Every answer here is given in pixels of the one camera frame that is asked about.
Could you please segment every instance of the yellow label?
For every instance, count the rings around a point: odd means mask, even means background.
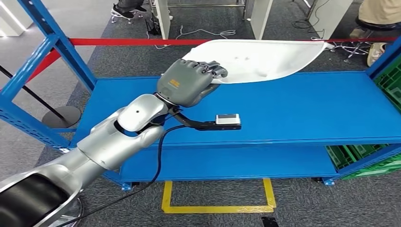
[[[180,83],[179,83],[177,80],[175,80],[175,79],[172,79],[172,80],[170,81],[170,84],[172,84],[172,85],[174,85],[174,86],[176,86],[176,87],[179,87],[179,86],[180,86]]]

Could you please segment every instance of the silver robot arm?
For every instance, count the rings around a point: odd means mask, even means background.
[[[219,75],[227,72],[216,62],[177,60],[159,79],[154,94],[141,95],[111,114],[76,148],[0,182],[0,226],[47,227],[55,222],[104,171],[118,168],[158,140],[172,109],[196,105],[215,90],[211,82]]]

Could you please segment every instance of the blue upright post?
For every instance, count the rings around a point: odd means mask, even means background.
[[[89,92],[93,91],[96,78],[43,3],[40,0],[18,0],[18,2],[45,36],[56,34],[59,37],[59,41],[54,47],[69,64],[87,90]]]

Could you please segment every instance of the shoe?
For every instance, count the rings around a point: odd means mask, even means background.
[[[138,10],[138,11],[140,11],[140,12],[146,12],[146,11],[147,11],[147,10],[144,9],[142,6],[137,6],[135,9]]]
[[[387,43],[374,43],[372,46],[370,46],[369,49],[369,55],[367,56],[367,65],[370,67],[373,65],[377,59],[380,58],[380,56],[384,53],[386,50],[386,45]]]
[[[351,34],[349,34],[349,37],[351,39],[363,39],[366,38],[368,34],[369,30],[364,30],[360,27],[356,27],[354,28],[354,30],[352,30]]]
[[[119,9],[117,8],[117,5],[113,5],[111,14],[112,14],[114,17],[123,17],[123,18],[125,18],[125,19],[133,19],[133,18],[134,18],[134,14],[133,14],[133,13],[131,13],[131,12],[123,13],[121,10],[119,10]]]

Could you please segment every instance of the black cable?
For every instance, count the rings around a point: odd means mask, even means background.
[[[324,36],[324,29],[322,31],[314,31],[311,30],[311,28],[313,28],[313,26],[317,25],[317,23],[319,23],[320,18],[317,16],[317,11],[324,5],[326,5],[330,0],[327,0],[325,3],[323,3],[322,5],[320,5],[318,8],[316,8],[316,10],[314,11],[314,16],[316,17],[317,21],[312,25],[311,23],[309,23],[308,19],[301,19],[301,20],[297,20],[297,21],[292,21],[291,25],[294,28],[298,28],[298,29],[308,29],[308,33],[315,33],[315,32],[323,32],[322,37]]]
[[[185,128],[185,127],[186,127],[185,125],[178,125],[178,126],[169,128],[169,129],[167,129],[167,130],[163,133],[163,135],[160,137],[159,146],[158,146],[158,148],[157,148],[157,171],[156,171],[156,174],[155,174],[155,176],[153,177],[153,179],[152,179],[149,183],[147,183],[147,184],[145,185],[145,187],[143,187],[143,188],[139,189],[138,191],[133,192],[133,193],[131,193],[131,194],[124,195],[124,196],[122,196],[121,198],[119,198],[119,199],[117,199],[117,200],[114,200],[114,201],[112,201],[112,202],[110,202],[110,203],[108,203],[108,204],[106,204],[106,205],[104,205],[104,206],[102,206],[102,207],[99,207],[99,208],[97,208],[97,209],[95,209],[95,210],[89,212],[88,214],[85,214],[85,215],[83,215],[83,216],[81,216],[81,217],[79,217],[79,218],[75,218],[75,219],[73,219],[73,220],[67,221],[67,222],[65,222],[65,223],[63,223],[63,224],[61,224],[61,225],[56,226],[56,227],[63,227],[63,226],[66,226],[66,225],[68,225],[68,224],[71,224],[71,223],[73,223],[73,222],[76,222],[76,221],[78,221],[78,220],[81,220],[81,219],[83,219],[83,218],[86,218],[87,216],[89,216],[89,215],[91,215],[91,214],[94,214],[94,213],[96,213],[96,212],[99,212],[99,211],[101,211],[101,210],[104,210],[104,209],[106,209],[106,208],[108,208],[108,207],[110,207],[110,206],[112,206],[112,205],[114,205],[114,204],[116,204],[116,203],[118,203],[118,202],[120,202],[120,201],[122,201],[122,200],[128,198],[128,197],[131,197],[131,196],[133,196],[133,195],[135,195],[135,194],[137,194],[137,193],[139,193],[139,192],[145,190],[145,189],[148,188],[149,186],[151,186],[151,184],[153,184],[153,183],[156,181],[157,177],[159,177],[160,170],[162,169],[162,146],[163,146],[163,140],[164,140],[165,136],[167,135],[167,133],[169,133],[169,132],[171,132],[171,131],[173,131],[173,130],[181,129],[181,128]]]

